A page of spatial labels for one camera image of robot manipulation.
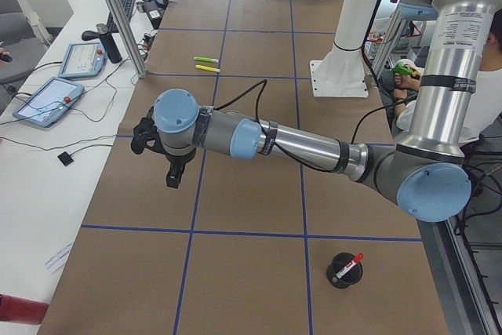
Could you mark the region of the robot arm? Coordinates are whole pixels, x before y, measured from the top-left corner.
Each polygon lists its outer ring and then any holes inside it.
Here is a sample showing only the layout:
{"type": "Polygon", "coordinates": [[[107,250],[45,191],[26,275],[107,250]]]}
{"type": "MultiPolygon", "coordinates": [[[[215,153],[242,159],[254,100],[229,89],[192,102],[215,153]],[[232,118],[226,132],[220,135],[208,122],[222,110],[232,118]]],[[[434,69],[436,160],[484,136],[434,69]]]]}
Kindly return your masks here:
{"type": "Polygon", "coordinates": [[[501,71],[489,66],[489,29],[501,0],[401,0],[402,11],[435,16],[436,26],[410,125],[395,147],[349,144],[227,106],[202,107],[183,89],[160,94],[133,130],[132,151],[164,155],[166,183],[177,188],[198,148],[234,158],[285,155],[324,173],[341,173],[425,222],[458,214],[471,182],[461,144],[501,110],[501,71]]]}

